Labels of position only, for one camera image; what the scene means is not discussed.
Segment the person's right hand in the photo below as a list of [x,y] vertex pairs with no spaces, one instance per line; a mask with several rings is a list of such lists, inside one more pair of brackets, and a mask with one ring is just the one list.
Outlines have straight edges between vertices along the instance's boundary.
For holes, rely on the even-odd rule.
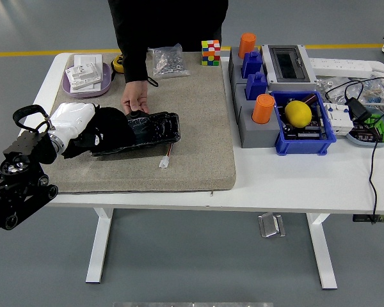
[[124,92],[120,99],[120,103],[124,114],[129,114],[133,111],[142,111],[149,113],[147,105],[148,82],[147,81],[132,81],[125,84]]

